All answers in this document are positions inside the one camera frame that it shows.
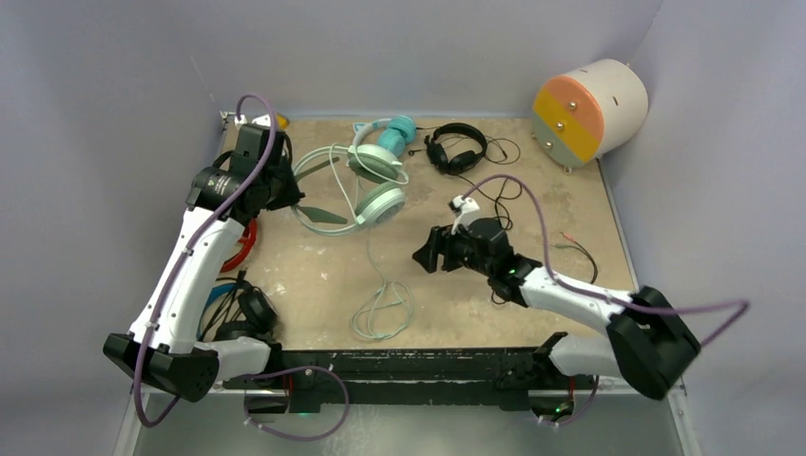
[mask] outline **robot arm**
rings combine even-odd
[[[129,376],[134,374],[137,354],[149,327],[154,332],[146,348],[143,381],[190,402],[202,399],[216,382],[265,369],[270,353],[266,341],[240,337],[205,343],[197,340],[197,328],[221,265],[249,221],[261,210],[297,204],[304,197],[297,187],[291,163],[282,154],[283,144],[288,143],[290,149],[290,142],[281,131],[259,176],[204,231],[168,291],[156,323],[149,320],[187,240],[258,165],[268,138],[267,128],[244,125],[235,150],[203,169],[193,180],[182,230],[157,288],[128,332],[110,334],[104,344],[104,354]],[[227,159],[229,169],[223,170],[221,165]]]
[[[450,207],[456,215],[453,225],[432,227],[413,259],[434,273],[441,255],[443,271],[472,269],[486,276],[502,299],[566,316],[606,337],[554,334],[542,349],[560,373],[619,376],[644,396],[660,400],[700,353],[699,341],[679,316],[631,311],[610,299],[569,291],[556,278],[642,307],[671,309],[657,290],[609,290],[557,273],[552,277],[540,261],[516,254],[499,222],[480,217],[475,200],[456,197]]]

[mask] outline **wooden table surface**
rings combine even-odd
[[[305,153],[331,143],[349,144],[353,122],[367,119],[292,121],[286,128],[294,147],[295,160]],[[439,126],[455,120],[420,119],[418,126]],[[561,232],[572,234],[595,257],[599,265],[596,283],[608,288],[631,289],[624,249],[605,192],[599,164],[566,175],[531,138],[529,119],[459,119],[478,127],[495,138],[509,138],[522,149],[515,164],[497,165],[482,161],[464,176],[479,181],[497,173],[510,173],[527,183],[537,195],[547,217],[550,242],[565,242]],[[232,149],[236,132],[229,129],[224,150]],[[423,147],[429,131],[419,131],[409,149]],[[375,132],[365,142],[373,142]],[[511,144],[502,142],[511,158],[516,154]],[[478,146],[464,141],[448,148],[449,157]],[[503,156],[492,148],[489,156]],[[281,326],[278,338],[290,350],[338,350],[359,348],[461,348],[533,346],[543,343],[552,333],[568,331],[594,334],[589,328],[554,313],[524,309],[512,303],[502,306],[490,302],[486,278],[473,271],[438,271],[427,274],[412,260],[412,253],[426,241],[434,225],[453,221],[447,203],[462,194],[469,185],[457,178],[440,175],[428,163],[425,152],[401,157],[411,183],[404,189],[408,201],[393,220],[372,230],[372,253],[390,280],[406,283],[414,294],[414,314],[409,328],[396,337],[371,341],[357,336],[350,328],[353,313],[380,285],[380,278],[366,258],[366,231],[347,237],[323,237],[304,228],[289,209],[263,212],[259,217],[259,240],[244,262],[247,279],[260,286],[278,310]],[[344,165],[337,164],[339,176],[349,189],[355,177]],[[487,184],[488,194],[497,195],[501,180]],[[305,205],[314,205],[348,217],[348,208],[330,169],[300,182],[307,194]],[[508,183],[505,194],[517,190]],[[492,217],[492,203],[473,195]],[[543,259],[542,235],[537,215],[524,194],[506,201],[514,228],[509,240],[515,251]],[[588,280],[592,268],[588,260],[572,249],[551,249],[552,265],[559,272]],[[383,302],[393,299],[391,295]],[[391,331],[405,318],[398,306],[375,314],[374,328]]]

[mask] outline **gray wall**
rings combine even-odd
[[[635,52],[662,0],[171,0],[210,91],[290,115],[524,114],[549,77]]]
[[[632,61],[649,117],[605,156],[641,282],[678,306],[755,303],[686,375],[709,455],[806,447],[804,20],[796,0],[663,2]]]
[[[147,300],[217,109],[156,1],[0,2],[0,454],[109,454],[101,355]]]

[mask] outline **headphone headband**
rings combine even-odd
[[[445,148],[436,141],[440,136],[449,134],[467,136],[481,145],[481,151],[473,152],[472,150],[467,150],[448,161]],[[487,138],[484,136],[484,133],[475,126],[468,125],[467,123],[446,123],[435,129],[432,137],[427,136],[425,144],[429,161],[436,166],[442,174],[462,174],[473,168],[487,155]]]

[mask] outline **black cable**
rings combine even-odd
[[[231,150],[227,150],[226,152],[222,153],[221,155],[217,156],[216,159],[213,161],[213,166],[221,169],[221,166],[229,160],[230,156],[232,155]]]
[[[285,137],[285,156],[288,158],[288,164],[294,164],[294,149],[291,147],[291,138],[288,135]]]
[[[236,312],[234,316],[229,318],[228,315],[232,311],[233,305],[236,302],[236,295],[240,290],[240,285],[236,281],[236,285],[224,295],[224,298],[221,300],[219,305],[216,307],[216,310],[210,316],[210,321],[207,322],[207,325],[204,327],[204,330],[201,331],[201,340],[207,336],[207,334],[213,329],[214,326],[218,323],[225,323],[227,321],[233,321],[235,318],[238,317],[238,312],[240,311],[240,306],[236,308]]]
[[[599,277],[599,265],[596,264],[596,260],[593,259],[593,255],[591,255],[590,252],[582,246],[582,244],[576,240],[572,240],[571,242],[573,242],[573,244],[553,244],[553,247],[557,249],[574,249],[587,257],[587,260],[590,261],[591,266],[593,266],[593,277],[590,278],[589,283],[595,283],[596,278]]]
[[[468,184],[470,184],[470,186],[475,185],[475,183],[472,180],[470,180],[470,179],[468,179],[468,178],[466,178],[464,176],[460,176],[458,174],[451,174],[450,176],[452,176],[454,178],[459,178],[462,181],[465,181]],[[493,211],[495,211],[494,219],[498,220],[498,223],[501,224],[501,229],[504,230],[504,231],[511,230],[512,228],[514,228],[515,224],[514,224],[514,222],[512,222],[512,218],[509,216],[509,209],[501,201],[502,200],[507,200],[507,201],[517,200],[524,193],[524,187],[522,187],[520,184],[518,184],[518,193],[515,196],[513,196],[513,197],[504,196],[504,189],[507,187],[507,182],[509,182],[509,179],[504,180],[504,183],[501,184],[501,190],[498,192],[498,196],[495,197],[495,198],[493,198],[490,195],[484,193],[484,191],[482,191],[482,189],[477,190],[478,193],[481,194],[482,197],[486,198],[487,200],[492,201],[492,209],[493,209]]]

